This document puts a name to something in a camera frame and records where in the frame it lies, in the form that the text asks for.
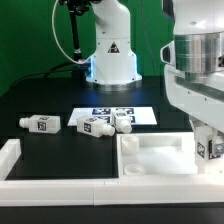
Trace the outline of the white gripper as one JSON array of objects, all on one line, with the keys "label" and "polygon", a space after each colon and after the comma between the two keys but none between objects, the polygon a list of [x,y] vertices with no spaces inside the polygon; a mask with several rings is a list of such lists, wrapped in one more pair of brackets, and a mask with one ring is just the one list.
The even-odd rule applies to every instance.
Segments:
[{"label": "white gripper", "polygon": [[224,155],[224,72],[209,73],[205,84],[185,81],[184,72],[174,66],[174,42],[160,50],[162,61],[165,61],[165,49],[169,49],[171,54],[171,62],[164,67],[165,89],[170,104],[190,115],[194,133],[202,122],[214,128],[208,143],[209,159],[221,158]]}]

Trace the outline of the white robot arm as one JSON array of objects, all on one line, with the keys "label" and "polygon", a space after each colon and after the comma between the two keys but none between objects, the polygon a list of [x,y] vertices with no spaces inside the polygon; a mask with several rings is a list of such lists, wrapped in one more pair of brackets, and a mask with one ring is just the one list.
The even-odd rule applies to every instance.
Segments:
[{"label": "white robot arm", "polygon": [[[166,94],[186,112],[196,137],[213,157],[224,155],[224,0],[160,0],[173,22],[150,31],[161,45]],[[130,12],[118,0],[90,0],[96,50],[87,81],[111,89],[141,80],[130,46]]]}]

